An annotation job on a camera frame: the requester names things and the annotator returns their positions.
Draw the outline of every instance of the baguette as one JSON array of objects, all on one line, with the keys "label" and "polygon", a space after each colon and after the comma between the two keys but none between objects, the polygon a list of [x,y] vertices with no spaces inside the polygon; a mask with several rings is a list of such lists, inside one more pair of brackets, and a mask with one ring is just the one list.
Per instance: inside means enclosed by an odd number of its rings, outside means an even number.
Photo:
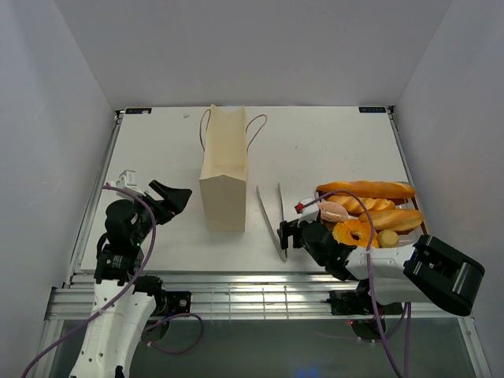
[{"label": "baguette", "polygon": [[[332,195],[327,198],[330,202],[339,203],[343,206],[348,213],[352,214],[360,214],[364,213],[364,209],[359,204],[357,199],[350,196],[343,195]],[[368,210],[390,210],[395,209],[395,203],[385,198],[361,198],[361,201],[364,202],[365,207]]]},{"label": "baguette", "polygon": [[[423,217],[420,211],[411,209],[370,211],[372,223],[377,231],[410,231],[421,225]],[[369,223],[368,216],[359,216],[361,222]]]},{"label": "baguette", "polygon": [[368,198],[412,198],[415,189],[407,183],[388,183],[386,181],[337,181],[319,185],[317,191],[351,191],[359,197]]}]

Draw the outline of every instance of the pastry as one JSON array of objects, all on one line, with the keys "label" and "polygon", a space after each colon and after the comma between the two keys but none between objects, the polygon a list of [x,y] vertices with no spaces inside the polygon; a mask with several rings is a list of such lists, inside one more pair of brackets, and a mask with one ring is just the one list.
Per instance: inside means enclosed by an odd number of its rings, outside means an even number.
[{"label": "pastry", "polygon": [[383,230],[378,232],[378,244],[382,248],[394,248],[399,245],[399,235],[392,230]]},{"label": "pastry", "polygon": [[[392,231],[409,231],[421,225],[423,217],[420,211],[411,209],[370,211],[375,229]],[[359,216],[361,222],[368,223],[368,216]]]},{"label": "pastry", "polygon": [[321,210],[321,218],[324,221],[338,223],[348,219],[348,212],[339,203],[319,202],[318,208]]},{"label": "pastry", "polygon": [[324,193],[337,190],[351,191],[359,197],[369,198],[412,198],[415,195],[414,187],[407,183],[388,183],[386,181],[337,181],[317,187],[317,191]]},{"label": "pastry", "polygon": [[[343,223],[338,223],[332,229],[332,237],[338,242],[348,246],[368,245],[371,228],[369,223],[362,223],[358,219],[349,219]],[[376,234],[372,238],[372,246],[379,248]]]},{"label": "pastry", "polygon": [[[327,198],[330,202],[339,203],[343,206],[348,213],[352,214],[360,214],[364,213],[364,209],[362,209],[357,199],[354,197],[350,197],[349,195],[332,195]],[[387,209],[395,209],[395,203],[390,199],[385,198],[361,198],[361,201],[364,202],[365,207],[368,210],[387,210]]]}]

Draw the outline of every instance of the beige paper bag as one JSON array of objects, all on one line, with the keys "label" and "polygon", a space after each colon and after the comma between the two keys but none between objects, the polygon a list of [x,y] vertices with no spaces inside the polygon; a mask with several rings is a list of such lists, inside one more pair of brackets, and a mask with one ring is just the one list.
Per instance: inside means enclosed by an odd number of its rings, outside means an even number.
[{"label": "beige paper bag", "polygon": [[[206,141],[203,143],[202,122],[207,113]],[[259,117],[264,117],[265,122],[247,144],[246,132]],[[199,187],[209,231],[245,231],[247,153],[267,121],[268,117],[261,114],[247,123],[243,107],[234,113],[226,113],[211,105],[203,113],[199,123],[199,140],[205,157]]]}]

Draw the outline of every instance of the round bun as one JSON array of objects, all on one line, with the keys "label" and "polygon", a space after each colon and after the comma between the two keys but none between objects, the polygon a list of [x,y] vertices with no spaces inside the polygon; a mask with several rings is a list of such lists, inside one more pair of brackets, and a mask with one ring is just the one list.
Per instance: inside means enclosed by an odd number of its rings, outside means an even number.
[{"label": "round bun", "polygon": [[321,218],[332,223],[344,222],[348,219],[347,210],[339,203],[319,202],[318,208],[321,210]]},{"label": "round bun", "polygon": [[[332,229],[332,237],[338,242],[348,246],[363,246],[368,245],[369,237],[371,236],[371,227],[369,223],[362,223],[359,219],[349,219],[343,223],[338,223]],[[376,233],[372,238],[372,246],[379,248],[376,240]]]}]

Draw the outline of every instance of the gray wall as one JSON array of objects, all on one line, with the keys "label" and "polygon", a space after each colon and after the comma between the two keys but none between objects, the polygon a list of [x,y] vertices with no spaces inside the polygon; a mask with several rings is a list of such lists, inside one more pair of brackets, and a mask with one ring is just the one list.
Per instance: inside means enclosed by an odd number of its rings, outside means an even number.
[{"label": "gray wall", "polygon": [[431,233],[487,269],[474,313],[504,376],[504,2],[454,0],[397,106]]},{"label": "gray wall", "polygon": [[112,126],[53,0],[0,0],[0,376],[36,354]]},{"label": "gray wall", "polygon": [[451,0],[56,3],[119,109],[395,104]]}]

